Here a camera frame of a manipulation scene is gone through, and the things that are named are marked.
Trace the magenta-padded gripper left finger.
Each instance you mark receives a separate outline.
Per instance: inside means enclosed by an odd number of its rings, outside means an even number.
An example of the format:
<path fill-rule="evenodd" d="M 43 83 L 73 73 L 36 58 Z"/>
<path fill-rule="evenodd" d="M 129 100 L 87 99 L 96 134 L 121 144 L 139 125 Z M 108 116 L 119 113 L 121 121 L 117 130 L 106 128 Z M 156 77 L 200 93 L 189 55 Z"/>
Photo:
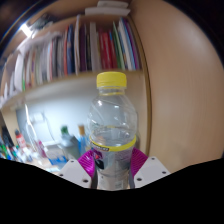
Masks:
<path fill-rule="evenodd" d="M 98 178 L 93 152 L 87 151 L 78 160 L 70 159 L 59 172 L 59 176 L 83 188 L 96 189 Z"/>

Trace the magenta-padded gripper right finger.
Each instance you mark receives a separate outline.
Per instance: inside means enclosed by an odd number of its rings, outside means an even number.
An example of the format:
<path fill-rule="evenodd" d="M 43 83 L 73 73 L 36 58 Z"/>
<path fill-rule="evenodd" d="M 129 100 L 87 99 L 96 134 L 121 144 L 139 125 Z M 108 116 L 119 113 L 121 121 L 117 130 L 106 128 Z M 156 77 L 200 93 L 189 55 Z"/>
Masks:
<path fill-rule="evenodd" d="M 147 157 L 139 149 L 134 148 L 130 164 L 130 188 L 140 188 L 157 181 L 170 172 L 156 157 Z"/>

